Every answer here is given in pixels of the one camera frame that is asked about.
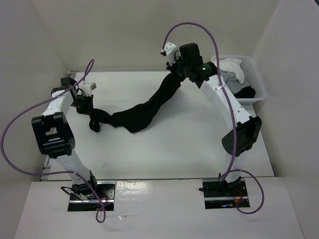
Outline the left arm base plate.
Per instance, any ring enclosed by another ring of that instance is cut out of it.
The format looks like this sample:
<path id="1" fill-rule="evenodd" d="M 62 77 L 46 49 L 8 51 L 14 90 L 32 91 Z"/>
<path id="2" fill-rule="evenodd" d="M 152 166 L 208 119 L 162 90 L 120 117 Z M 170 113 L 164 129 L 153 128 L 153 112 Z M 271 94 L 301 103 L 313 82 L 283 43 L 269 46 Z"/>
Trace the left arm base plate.
<path id="1" fill-rule="evenodd" d="M 88 195 L 74 192 L 70 187 L 61 187 L 69 195 L 67 211 L 69 212 L 88 212 L 97 211 L 101 208 L 98 198 L 104 204 L 105 210 L 114 210 L 114 199 L 116 191 L 115 181 L 97 181 L 97 197 L 89 190 Z"/>

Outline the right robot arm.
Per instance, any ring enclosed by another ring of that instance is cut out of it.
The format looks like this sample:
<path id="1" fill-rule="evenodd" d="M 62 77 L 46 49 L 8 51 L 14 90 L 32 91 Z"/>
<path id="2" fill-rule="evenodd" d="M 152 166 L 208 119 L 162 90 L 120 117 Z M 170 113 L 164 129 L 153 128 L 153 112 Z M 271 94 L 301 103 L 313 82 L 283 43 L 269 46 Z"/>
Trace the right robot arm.
<path id="1" fill-rule="evenodd" d="M 231 93 L 216 65 L 212 62 L 204 63 L 198 45 L 189 43 L 177 47 L 173 43 L 166 43 L 161 54 L 167 57 L 166 68 L 183 78 L 195 83 L 218 107 L 223 115 L 230 132 L 221 140 L 230 157 L 226 172 L 218 176 L 218 184 L 211 191 L 219 191 L 228 196 L 235 191 L 241 178 L 227 178 L 231 170 L 240 170 L 242 165 L 234 166 L 236 160 L 242 161 L 244 154 L 257 141 L 262 121 L 253 117 L 238 102 Z"/>

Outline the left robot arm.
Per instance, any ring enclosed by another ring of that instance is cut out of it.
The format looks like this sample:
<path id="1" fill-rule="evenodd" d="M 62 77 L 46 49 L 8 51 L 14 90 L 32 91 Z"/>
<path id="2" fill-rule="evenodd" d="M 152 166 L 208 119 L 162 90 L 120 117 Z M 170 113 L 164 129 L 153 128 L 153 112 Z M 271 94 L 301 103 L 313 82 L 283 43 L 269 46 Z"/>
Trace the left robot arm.
<path id="1" fill-rule="evenodd" d="M 92 91 L 95 83 L 81 83 L 70 78 L 62 78 L 61 86 L 51 91 L 52 101 L 42 115 L 33 117 L 31 125 L 39 151 L 55 159 L 72 180 L 72 191 L 88 199 L 95 198 L 99 186 L 93 173 L 84 166 L 75 152 L 75 137 L 67 121 L 70 107 L 83 115 L 89 115 L 93 109 Z"/>

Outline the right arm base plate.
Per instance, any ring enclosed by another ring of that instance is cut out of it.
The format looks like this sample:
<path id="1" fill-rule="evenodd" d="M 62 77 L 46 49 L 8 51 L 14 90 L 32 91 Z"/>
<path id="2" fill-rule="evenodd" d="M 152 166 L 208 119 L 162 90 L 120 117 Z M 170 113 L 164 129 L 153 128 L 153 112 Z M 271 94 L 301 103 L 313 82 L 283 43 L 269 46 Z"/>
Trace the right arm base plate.
<path id="1" fill-rule="evenodd" d="M 249 198 L 245 181 L 240 177 L 232 183 L 218 179 L 204 180 L 198 189 L 203 193 L 206 209 L 249 208 Z"/>

